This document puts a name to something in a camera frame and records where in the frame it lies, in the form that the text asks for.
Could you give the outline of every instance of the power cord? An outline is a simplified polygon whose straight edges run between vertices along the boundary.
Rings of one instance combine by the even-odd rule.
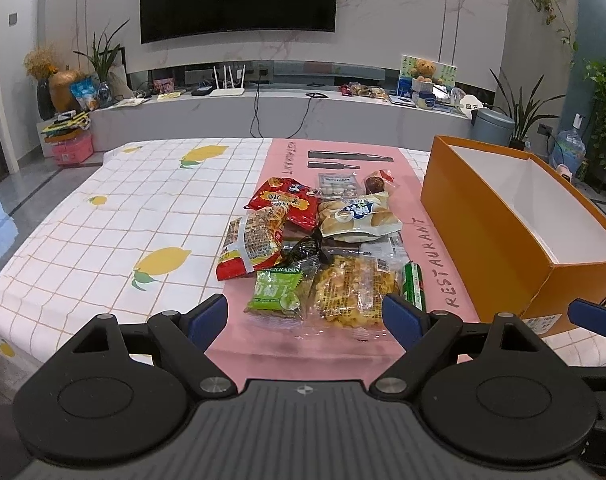
[[[261,81],[260,81],[260,76],[259,76],[259,80],[256,82],[256,94],[254,94],[254,117],[252,118],[252,123],[250,124],[250,135],[252,137],[254,137],[254,139],[258,139],[259,137],[261,139],[265,138],[265,137],[263,137],[263,134],[261,133],[261,122],[259,121],[260,88],[261,88]],[[327,98],[327,95],[321,94],[320,92],[310,92],[310,93],[306,93],[305,95],[307,97],[309,97],[309,99],[307,100],[307,107],[305,108],[305,114],[303,115],[303,119],[301,119],[301,124],[299,125],[297,130],[293,134],[291,134],[291,136],[285,137],[286,139],[291,139],[297,133],[299,133],[299,131],[301,131],[301,128],[303,128],[303,124],[305,123],[305,119],[307,118],[307,114],[309,113],[309,106],[310,106],[310,103],[312,102],[312,99],[326,99]],[[257,133],[258,133],[259,137],[256,137],[254,135],[254,122],[255,121],[256,121],[256,125],[257,125]]]

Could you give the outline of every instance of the white router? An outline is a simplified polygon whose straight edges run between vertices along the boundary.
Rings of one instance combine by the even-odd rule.
[[[229,70],[229,81],[232,85],[232,88],[227,87],[227,70]],[[209,95],[213,97],[225,97],[225,96],[234,96],[234,95],[242,95],[245,92],[245,88],[243,85],[245,83],[245,65],[243,65],[243,75],[241,76],[241,86],[240,88],[235,88],[234,86],[234,77],[232,76],[232,67],[223,65],[223,88],[219,88],[219,77],[217,76],[217,69],[214,67],[214,80],[217,82],[217,89],[212,90]]]

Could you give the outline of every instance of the teddy bear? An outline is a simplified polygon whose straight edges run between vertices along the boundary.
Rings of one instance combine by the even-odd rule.
[[[414,68],[410,73],[412,77],[418,78],[422,76],[427,79],[432,79],[434,73],[436,72],[436,66],[432,61],[428,61],[427,59],[417,59],[416,63],[414,63]]]

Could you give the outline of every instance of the tablecloth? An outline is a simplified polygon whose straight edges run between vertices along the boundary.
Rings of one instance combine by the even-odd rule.
[[[106,154],[0,272],[0,353],[31,372],[96,314],[144,322],[221,292],[225,229],[245,213],[271,145],[153,140]],[[398,151],[422,182],[429,153]],[[606,339],[587,330],[545,341],[570,365],[606,365]]]

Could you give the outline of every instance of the red and yellow snack bag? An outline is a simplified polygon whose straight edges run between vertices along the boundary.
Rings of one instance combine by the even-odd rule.
[[[232,220],[219,256],[217,279],[227,280],[278,264],[287,212],[286,206],[268,206]]]
[[[257,210],[269,205],[286,205],[289,208],[287,219],[306,231],[317,226],[318,198],[308,186],[293,178],[268,179],[245,208]]]

